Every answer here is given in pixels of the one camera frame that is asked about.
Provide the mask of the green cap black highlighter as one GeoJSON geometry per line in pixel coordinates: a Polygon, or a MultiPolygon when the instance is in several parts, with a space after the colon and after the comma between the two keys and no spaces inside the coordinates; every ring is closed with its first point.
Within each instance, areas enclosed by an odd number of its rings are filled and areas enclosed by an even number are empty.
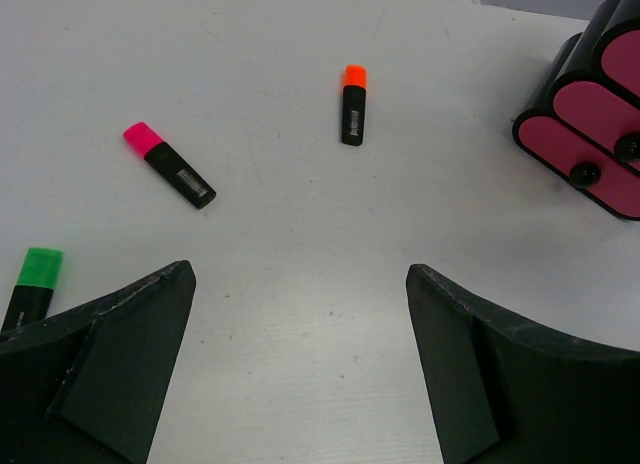
{"type": "Polygon", "coordinates": [[[31,247],[25,255],[1,327],[12,331],[45,318],[56,288],[64,254],[31,247]]]}

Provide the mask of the black pink drawer organizer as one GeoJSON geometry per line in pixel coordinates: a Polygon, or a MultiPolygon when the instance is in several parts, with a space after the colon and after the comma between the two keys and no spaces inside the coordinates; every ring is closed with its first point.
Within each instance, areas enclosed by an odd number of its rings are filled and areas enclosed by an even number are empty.
{"type": "Polygon", "coordinates": [[[560,48],[516,144],[625,220],[639,218],[639,0],[606,0],[560,48]]]}

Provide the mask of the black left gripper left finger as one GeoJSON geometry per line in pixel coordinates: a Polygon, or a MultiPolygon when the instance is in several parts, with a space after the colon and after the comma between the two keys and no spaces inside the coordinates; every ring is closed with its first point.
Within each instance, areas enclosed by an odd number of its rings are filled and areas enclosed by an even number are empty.
{"type": "Polygon", "coordinates": [[[146,462],[195,288],[176,261],[2,333],[2,462],[146,462]]]}

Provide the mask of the pink cap black highlighter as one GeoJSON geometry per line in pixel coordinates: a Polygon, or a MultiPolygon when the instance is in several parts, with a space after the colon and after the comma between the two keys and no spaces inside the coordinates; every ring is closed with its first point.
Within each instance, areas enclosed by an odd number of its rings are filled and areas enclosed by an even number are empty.
{"type": "Polygon", "coordinates": [[[201,210],[217,196],[209,183],[159,134],[144,122],[123,132],[124,141],[175,191],[201,210]]]}

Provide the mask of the orange cap black highlighter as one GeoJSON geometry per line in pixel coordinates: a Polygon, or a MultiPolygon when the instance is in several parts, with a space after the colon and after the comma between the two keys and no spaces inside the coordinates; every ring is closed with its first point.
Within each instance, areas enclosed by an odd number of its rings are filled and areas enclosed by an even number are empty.
{"type": "Polygon", "coordinates": [[[358,65],[344,70],[341,107],[341,142],[361,146],[364,141],[367,71],[358,65]]]}

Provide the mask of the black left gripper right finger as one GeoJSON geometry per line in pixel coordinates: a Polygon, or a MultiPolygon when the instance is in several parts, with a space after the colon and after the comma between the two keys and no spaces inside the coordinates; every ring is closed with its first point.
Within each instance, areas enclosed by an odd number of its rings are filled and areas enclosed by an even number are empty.
{"type": "Polygon", "coordinates": [[[639,355],[411,266],[408,308],[447,463],[635,463],[639,355]]]}

